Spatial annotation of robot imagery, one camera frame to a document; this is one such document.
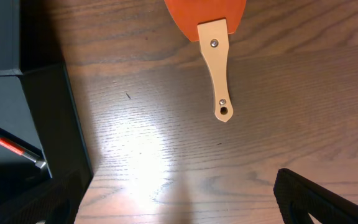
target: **paddle handle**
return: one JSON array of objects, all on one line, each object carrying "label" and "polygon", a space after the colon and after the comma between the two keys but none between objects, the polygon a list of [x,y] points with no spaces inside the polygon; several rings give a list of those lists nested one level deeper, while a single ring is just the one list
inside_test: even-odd
[{"label": "paddle handle", "polygon": [[233,116],[229,91],[227,90],[227,55],[229,37],[225,19],[197,26],[200,50],[208,66],[214,90],[214,113],[226,122]]}]

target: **orange paddle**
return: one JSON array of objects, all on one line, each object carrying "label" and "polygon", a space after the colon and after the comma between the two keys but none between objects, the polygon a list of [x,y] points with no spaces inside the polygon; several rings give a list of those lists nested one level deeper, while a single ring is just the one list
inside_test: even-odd
[{"label": "orange paddle", "polygon": [[165,4],[187,38],[200,41],[213,83],[215,116],[228,121],[233,107],[227,90],[227,35],[236,31],[246,0],[165,0]]}]

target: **screw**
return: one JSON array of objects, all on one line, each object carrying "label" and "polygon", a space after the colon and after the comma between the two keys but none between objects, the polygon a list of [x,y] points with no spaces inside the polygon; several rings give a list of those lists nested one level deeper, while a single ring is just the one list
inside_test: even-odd
[{"label": "screw", "polygon": [[218,40],[216,39],[211,40],[211,47],[217,47],[218,44],[219,44]]}]

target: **black object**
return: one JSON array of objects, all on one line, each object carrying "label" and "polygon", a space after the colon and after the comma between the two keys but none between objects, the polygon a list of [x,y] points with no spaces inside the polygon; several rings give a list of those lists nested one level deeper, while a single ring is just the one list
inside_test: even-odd
[{"label": "black object", "polygon": [[24,75],[63,60],[45,0],[0,0],[0,75]]},{"label": "black object", "polygon": [[78,172],[50,179],[0,205],[0,223],[74,223],[83,191]]},{"label": "black object", "polygon": [[45,1],[0,0],[0,135],[47,161],[0,150],[0,223],[73,223],[93,176]]},{"label": "black object", "polygon": [[274,185],[285,224],[319,222],[358,224],[358,205],[330,192],[289,169],[280,169]]}]

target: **table surface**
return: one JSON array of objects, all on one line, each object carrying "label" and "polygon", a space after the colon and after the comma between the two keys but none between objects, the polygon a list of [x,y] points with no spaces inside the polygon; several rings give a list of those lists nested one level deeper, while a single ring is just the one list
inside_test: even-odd
[{"label": "table surface", "polygon": [[47,2],[94,168],[77,224],[281,223],[282,167],[358,204],[358,0],[248,0],[227,123],[163,0]]}]

